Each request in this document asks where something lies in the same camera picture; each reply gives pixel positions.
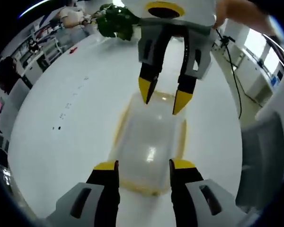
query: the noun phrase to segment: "floor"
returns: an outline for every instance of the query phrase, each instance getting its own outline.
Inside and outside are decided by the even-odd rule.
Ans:
[[[231,92],[236,102],[237,111],[239,114],[240,113],[239,96],[238,96],[238,92],[237,92],[236,85],[234,82],[230,64],[223,57],[221,51],[219,50],[212,51],[212,53],[214,57],[216,58],[218,64],[220,65],[222,71],[224,72],[226,80],[231,88]],[[239,89],[239,93],[241,96],[241,102],[242,102],[242,115],[240,117],[240,124],[241,124],[241,128],[245,128],[251,125],[253,122],[255,122],[255,115],[261,109],[261,107],[244,94],[242,86],[237,77],[236,79],[237,79],[238,89]]]

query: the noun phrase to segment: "leaves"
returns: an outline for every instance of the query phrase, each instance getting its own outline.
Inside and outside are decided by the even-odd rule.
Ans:
[[[100,7],[102,15],[96,19],[99,32],[105,37],[117,37],[130,41],[133,36],[133,25],[140,19],[127,7],[118,7],[114,4],[104,4]]]

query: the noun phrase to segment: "white table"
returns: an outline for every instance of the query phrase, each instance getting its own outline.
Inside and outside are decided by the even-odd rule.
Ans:
[[[137,45],[117,39],[99,44],[95,37],[82,40],[73,54],[65,52],[44,72],[14,124],[10,168],[39,217],[53,212],[62,195],[107,160],[120,114],[139,90]],[[175,93],[183,49],[179,41],[170,43],[158,90]],[[235,196],[242,164],[240,123],[214,58],[204,81],[197,82],[186,118],[184,159]],[[117,226],[176,226],[170,191],[156,198],[120,188],[120,195]]]

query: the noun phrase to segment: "red object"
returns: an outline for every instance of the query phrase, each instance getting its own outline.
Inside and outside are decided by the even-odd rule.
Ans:
[[[70,54],[74,53],[77,50],[77,47],[70,50]]]

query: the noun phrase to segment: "yellow ring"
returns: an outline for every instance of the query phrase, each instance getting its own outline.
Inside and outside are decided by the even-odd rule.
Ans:
[[[149,2],[146,4],[145,7],[147,10],[151,8],[172,9],[173,11],[176,11],[180,16],[183,16],[185,14],[185,11],[182,7],[178,6],[176,3],[171,3],[171,2],[164,2],[164,1]]]

